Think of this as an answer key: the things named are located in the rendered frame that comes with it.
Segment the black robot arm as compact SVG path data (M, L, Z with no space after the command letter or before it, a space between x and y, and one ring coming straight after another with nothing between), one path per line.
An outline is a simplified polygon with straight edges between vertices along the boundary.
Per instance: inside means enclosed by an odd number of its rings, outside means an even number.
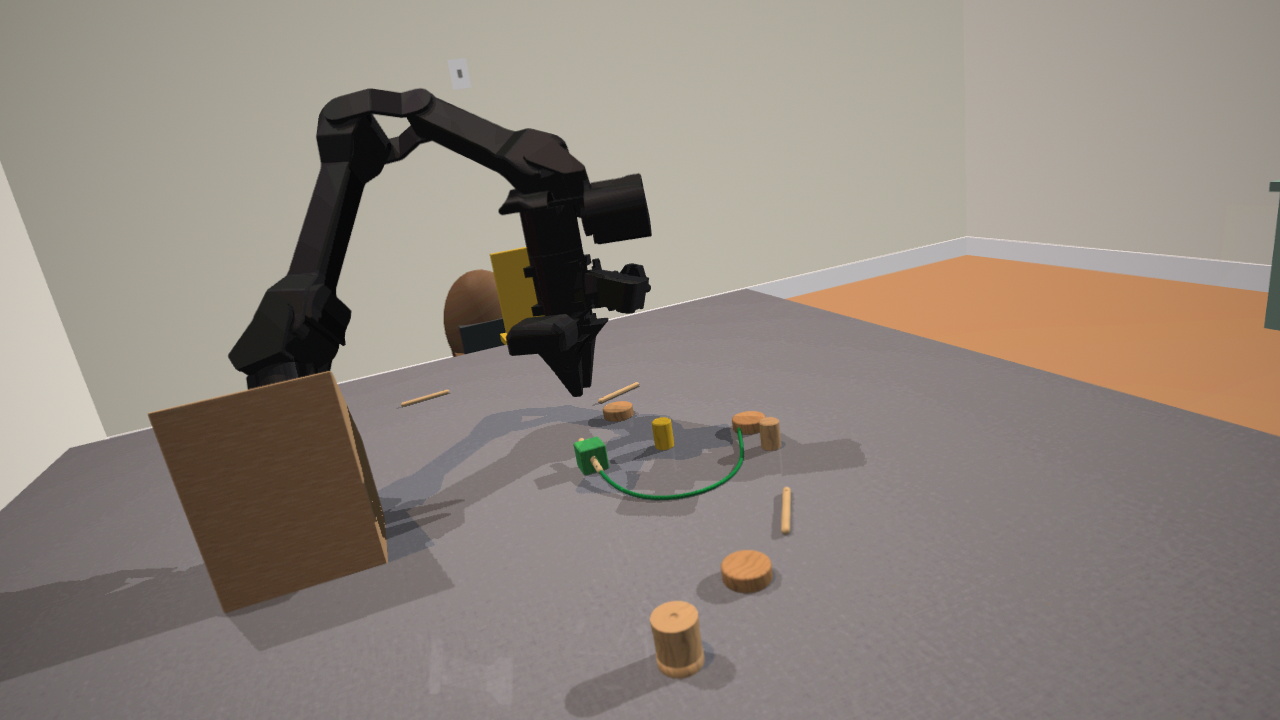
M406 117L411 126L388 138L372 114ZM319 114L316 138L321 167L291 270L266 291L228 354L248 389L330 372L352 313L337 297L337 283L364 184L421 143L440 143L508 181L515 190L498 213L518 211L529 256L582 247L577 217L594 243L652 236L640 173L590 182L557 135L507 129L428 88L364 88L333 97ZM652 286L643 265L608 272L596 258L591 270L586 261L579 266L573 295L584 310L590 302L625 314L644 307Z

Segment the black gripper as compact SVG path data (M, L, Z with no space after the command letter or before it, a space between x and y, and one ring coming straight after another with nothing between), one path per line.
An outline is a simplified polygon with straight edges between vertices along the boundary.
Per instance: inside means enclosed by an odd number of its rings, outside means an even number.
M525 278L532 277L538 299L532 316L512 325L506 334L511 356L539 354L573 397L593 383L596 334L609 318L596 318L590 302L575 302L579 263L591 264L582 247L543 256L529 256ZM541 316L545 315L545 316Z

